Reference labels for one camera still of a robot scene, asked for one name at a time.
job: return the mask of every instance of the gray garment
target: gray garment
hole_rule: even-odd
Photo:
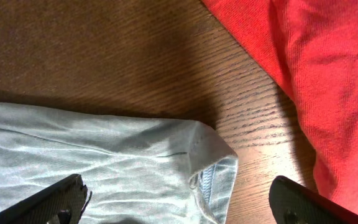
[[[224,223],[237,155],[197,121],[0,103],[0,211],[73,173],[80,223]]]

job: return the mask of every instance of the red cloth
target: red cloth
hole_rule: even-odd
[[[358,0],[204,3],[295,102],[319,193],[358,214]]]

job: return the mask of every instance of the wooden table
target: wooden table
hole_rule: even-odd
[[[197,0],[0,1],[0,101],[196,119],[239,155],[227,223],[274,223],[270,183],[315,189],[293,103]]]

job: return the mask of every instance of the wooden surface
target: wooden surface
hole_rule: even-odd
[[[240,159],[227,223],[274,223],[276,175],[314,189],[293,103],[197,0],[0,1],[0,101],[205,122]]]

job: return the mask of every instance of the red fabric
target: red fabric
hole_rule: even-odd
[[[204,3],[295,102],[319,193],[358,214],[358,0]]]

